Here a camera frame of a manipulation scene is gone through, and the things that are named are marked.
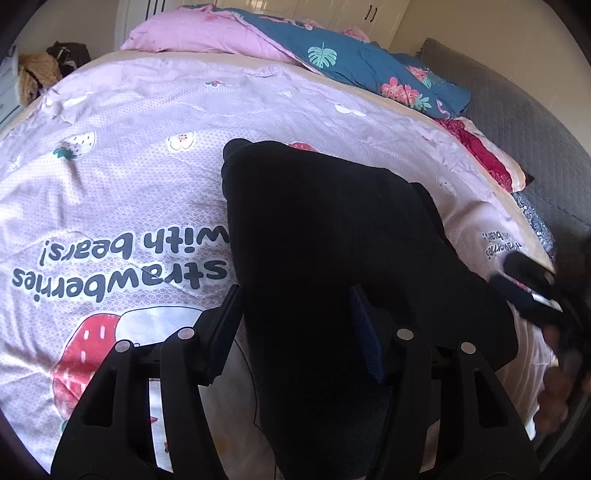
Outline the person's right hand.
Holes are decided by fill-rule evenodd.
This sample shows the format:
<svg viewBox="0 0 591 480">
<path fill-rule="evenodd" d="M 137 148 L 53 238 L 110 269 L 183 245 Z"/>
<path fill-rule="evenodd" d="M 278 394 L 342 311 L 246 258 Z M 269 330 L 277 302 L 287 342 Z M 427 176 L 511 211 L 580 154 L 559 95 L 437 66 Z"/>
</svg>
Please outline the person's right hand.
<svg viewBox="0 0 591 480">
<path fill-rule="evenodd" d="M 563 371 L 561 363 L 545 372 L 543 390 L 537 398 L 539 409 L 534 415 L 537 433 L 550 434 L 558 430 L 567 418 L 567 400 L 573 385 L 572 378 Z"/>
</svg>

